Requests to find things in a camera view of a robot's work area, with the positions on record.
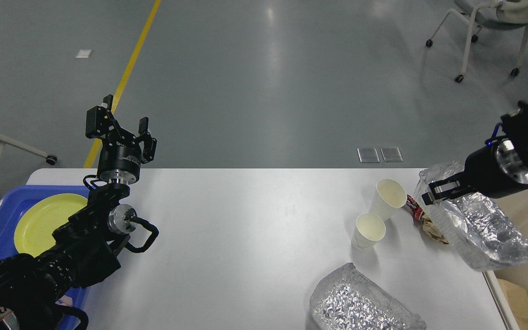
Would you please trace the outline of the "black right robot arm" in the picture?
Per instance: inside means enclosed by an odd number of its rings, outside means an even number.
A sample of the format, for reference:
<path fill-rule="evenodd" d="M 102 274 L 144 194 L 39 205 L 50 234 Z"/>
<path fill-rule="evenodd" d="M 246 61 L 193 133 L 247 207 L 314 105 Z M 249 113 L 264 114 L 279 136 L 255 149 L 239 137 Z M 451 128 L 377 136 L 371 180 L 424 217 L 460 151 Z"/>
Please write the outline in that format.
<path fill-rule="evenodd" d="M 501 198 L 528 190 L 528 102 L 517 105 L 501 117 L 484 146 L 465 159 L 463 171 L 428 184 L 425 204 L 470 193 Z"/>

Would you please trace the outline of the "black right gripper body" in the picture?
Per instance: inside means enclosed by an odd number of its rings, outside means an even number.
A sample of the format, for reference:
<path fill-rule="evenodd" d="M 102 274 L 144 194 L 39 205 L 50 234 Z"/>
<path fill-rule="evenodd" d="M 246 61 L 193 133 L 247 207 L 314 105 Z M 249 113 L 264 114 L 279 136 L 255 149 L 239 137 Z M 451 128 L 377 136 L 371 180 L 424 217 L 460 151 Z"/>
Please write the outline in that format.
<path fill-rule="evenodd" d="M 498 140 L 465 159 L 459 183 L 470 193 L 501 198 L 528 190 L 528 167 L 511 140 Z"/>

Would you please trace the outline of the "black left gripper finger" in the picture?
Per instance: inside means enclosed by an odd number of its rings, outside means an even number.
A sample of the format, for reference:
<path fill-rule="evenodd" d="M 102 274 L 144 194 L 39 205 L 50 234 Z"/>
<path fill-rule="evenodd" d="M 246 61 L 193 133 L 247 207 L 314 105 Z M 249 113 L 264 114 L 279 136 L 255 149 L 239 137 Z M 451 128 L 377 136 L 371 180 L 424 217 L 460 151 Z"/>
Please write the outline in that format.
<path fill-rule="evenodd" d="M 134 143 L 135 135 L 121 127 L 111 112 L 113 98 L 113 95 L 107 95 L 100 106 L 87 111 L 85 136 L 100 139 L 103 143 Z"/>
<path fill-rule="evenodd" d="M 147 164 L 153 161 L 157 146 L 157 139 L 153 138 L 149 131 L 149 118 L 143 117 L 138 126 L 138 145 L 141 148 L 141 163 Z"/>

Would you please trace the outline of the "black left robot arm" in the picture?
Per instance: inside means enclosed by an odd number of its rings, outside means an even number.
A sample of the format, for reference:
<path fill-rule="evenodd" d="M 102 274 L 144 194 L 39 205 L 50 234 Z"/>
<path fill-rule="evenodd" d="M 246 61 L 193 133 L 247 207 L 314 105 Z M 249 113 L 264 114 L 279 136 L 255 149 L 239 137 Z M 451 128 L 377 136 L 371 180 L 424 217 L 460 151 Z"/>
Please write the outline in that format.
<path fill-rule="evenodd" d="M 123 249 L 144 253 L 159 230 L 121 200 L 138 182 L 142 164 L 154 159 L 157 140 L 149 120 L 139 121 L 138 134 L 123 129 L 112 113 L 113 95 L 87 111 L 85 134 L 102 148 L 97 172 L 87 175 L 84 208 L 52 232 L 55 244 L 33 257 L 28 253 L 0 260 L 0 330 L 55 330 L 65 317 L 89 324 L 86 312 L 58 301 L 71 288 L 87 288 L 120 268 Z"/>

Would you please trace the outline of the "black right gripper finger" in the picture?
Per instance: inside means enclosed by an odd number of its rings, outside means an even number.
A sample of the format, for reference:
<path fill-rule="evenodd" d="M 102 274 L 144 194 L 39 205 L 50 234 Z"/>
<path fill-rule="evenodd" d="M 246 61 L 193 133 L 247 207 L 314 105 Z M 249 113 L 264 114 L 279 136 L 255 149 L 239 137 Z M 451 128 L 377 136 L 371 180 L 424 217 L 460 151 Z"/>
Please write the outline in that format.
<path fill-rule="evenodd" d="M 467 193 L 467 186 L 463 183 L 463 177 L 447 177 L 430 182 L 428 192 L 434 196 L 463 196 Z"/>
<path fill-rule="evenodd" d="M 470 187 L 452 187 L 442 190 L 443 187 L 427 186 L 427 191 L 422 194 L 422 201 L 425 205 L 438 204 L 442 201 L 452 200 L 467 194 L 473 193 Z"/>

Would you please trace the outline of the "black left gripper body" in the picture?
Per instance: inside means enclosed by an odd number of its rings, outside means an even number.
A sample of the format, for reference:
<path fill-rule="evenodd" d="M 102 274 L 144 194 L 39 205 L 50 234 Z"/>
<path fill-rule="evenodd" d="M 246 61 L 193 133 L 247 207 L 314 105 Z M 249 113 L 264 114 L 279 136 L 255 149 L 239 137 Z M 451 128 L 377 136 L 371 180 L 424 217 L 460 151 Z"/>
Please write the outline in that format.
<path fill-rule="evenodd" d="M 101 142 L 97 178 L 109 182 L 134 184 L 140 179 L 141 148 L 136 142 Z"/>

